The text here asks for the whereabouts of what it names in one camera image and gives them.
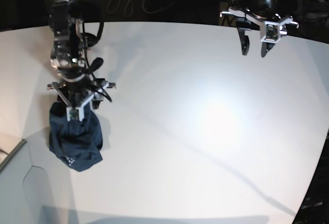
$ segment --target white tabletop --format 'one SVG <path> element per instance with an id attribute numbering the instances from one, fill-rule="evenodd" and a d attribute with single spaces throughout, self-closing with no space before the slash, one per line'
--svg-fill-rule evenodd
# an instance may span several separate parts
<path id="1" fill-rule="evenodd" d="M 329 46 L 287 36 L 263 59 L 249 35 L 244 57 L 234 28 L 106 23 L 89 59 L 118 87 L 96 111 L 103 161 L 78 173 L 46 145 L 52 33 L 0 33 L 0 134 L 27 139 L 63 223 L 292 223 L 329 127 Z"/>

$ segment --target navy fabric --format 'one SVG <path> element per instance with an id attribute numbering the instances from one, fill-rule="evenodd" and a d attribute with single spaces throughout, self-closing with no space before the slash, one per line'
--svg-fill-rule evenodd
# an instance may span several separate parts
<path id="1" fill-rule="evenodd" d="M 51 132 L 49 149 L 68 167 L 78 172 L 102 160 L 99 150 L 103 146 L 101 126 L 90 105 L 84 108 L 85 118 L 66 120 L 66 106 L 55 102 L 49 114 Z"/>

